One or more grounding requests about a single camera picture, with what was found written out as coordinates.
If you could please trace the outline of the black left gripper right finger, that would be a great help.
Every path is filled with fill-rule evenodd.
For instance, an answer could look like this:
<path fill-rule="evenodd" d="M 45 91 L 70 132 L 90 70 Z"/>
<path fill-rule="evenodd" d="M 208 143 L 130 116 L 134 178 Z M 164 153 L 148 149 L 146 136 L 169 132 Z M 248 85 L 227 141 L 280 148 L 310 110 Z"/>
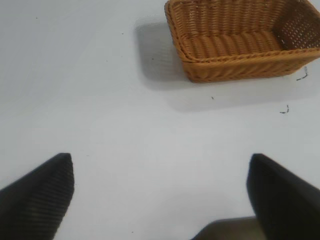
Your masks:
<path fill-rule="evenodd" d="M 246 180 L 250 203 L 269 240 L 318 240 L 320 190 L 261 153 Z"/>

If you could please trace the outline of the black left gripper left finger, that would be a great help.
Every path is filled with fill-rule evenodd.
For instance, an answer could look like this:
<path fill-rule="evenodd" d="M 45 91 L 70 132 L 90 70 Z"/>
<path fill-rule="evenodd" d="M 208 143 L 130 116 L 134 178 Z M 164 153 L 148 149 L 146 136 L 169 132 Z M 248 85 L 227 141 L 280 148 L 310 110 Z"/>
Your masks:
<path fill-rule="evenodd" d="M 52 240 L 75 191 L 70 153 L 58 153 L 0 191 L 2 240 Z"/>

